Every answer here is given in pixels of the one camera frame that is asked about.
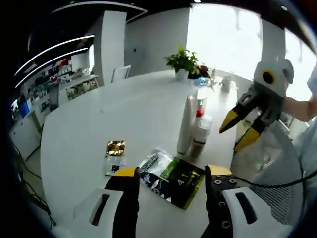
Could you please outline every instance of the white flower pot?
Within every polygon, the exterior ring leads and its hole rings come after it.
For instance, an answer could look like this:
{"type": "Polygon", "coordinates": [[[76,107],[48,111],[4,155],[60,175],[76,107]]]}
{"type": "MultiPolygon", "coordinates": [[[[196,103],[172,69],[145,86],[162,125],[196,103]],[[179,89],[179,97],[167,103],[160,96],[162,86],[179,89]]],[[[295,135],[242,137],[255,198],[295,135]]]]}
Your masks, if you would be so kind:
{"type": "Polygon", "coordinates": [[[188,79],[188,74],[189,72],[184,70],[184,69],[180,69],[176,74],[175,74],[175,78],[176,81],[184,81],[185,79],[188,79]]]}

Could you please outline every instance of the white sleeve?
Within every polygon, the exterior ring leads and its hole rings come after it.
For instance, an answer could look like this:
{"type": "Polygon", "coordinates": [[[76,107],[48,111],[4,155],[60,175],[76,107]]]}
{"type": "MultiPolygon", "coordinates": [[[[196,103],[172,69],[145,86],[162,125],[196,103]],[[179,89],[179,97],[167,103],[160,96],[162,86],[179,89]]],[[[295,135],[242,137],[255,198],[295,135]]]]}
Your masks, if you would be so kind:
{"type": "Polygon", "coordinates": [[[307,85],[313,96],[317,97],[317,62],[315,68],[313,69],[312,75],[307,82],[307,85]]]}

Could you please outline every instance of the green plant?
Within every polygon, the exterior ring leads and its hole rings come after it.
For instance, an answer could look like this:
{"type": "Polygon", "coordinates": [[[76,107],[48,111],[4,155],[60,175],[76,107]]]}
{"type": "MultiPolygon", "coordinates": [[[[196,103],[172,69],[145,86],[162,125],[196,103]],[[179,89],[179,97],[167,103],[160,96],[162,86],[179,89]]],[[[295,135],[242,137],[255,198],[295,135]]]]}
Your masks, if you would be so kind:
{"type": "Polygon", "coordinates": [[[178,53],[169,57],[164,57],[167,60],[167,66],[174,68],[177,73],[180,69],[184,69],[191,74],[199,74],[197,68],[198,59],[196,52],[190,53],[189,50],[184,49],[181,45],[178,45],[178,53]]]}

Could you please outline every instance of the potted plant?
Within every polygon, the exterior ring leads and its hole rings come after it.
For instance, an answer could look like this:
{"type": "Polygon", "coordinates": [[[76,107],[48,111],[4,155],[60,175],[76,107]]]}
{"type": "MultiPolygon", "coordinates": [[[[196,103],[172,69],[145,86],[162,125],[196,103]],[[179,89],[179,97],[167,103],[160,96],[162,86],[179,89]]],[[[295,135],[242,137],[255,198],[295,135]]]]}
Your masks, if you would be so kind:
{"type": "Polygon", "coordinates": [[[176,72],[176,80],[184,80],[188,78],[188,74],[199,74],[197,68],[198,59],[195,52],[190,53],[189,50],[184,49],[178,45],[178,53],[165,57],[167,66],[174,68],[176,72]]]}

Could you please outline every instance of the person's arm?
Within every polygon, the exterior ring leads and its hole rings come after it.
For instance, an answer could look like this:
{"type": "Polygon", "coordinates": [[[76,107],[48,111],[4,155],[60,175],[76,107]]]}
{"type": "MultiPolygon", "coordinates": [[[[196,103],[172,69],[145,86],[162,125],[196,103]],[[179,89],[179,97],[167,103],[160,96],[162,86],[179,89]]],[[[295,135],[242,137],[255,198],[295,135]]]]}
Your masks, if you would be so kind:
{"type": "Polygon", "coordinates": [[[283,111],[300,121],[308,122],[317,115],[317,98],[312,96],[309,101],[286,98],[283,111]]]}

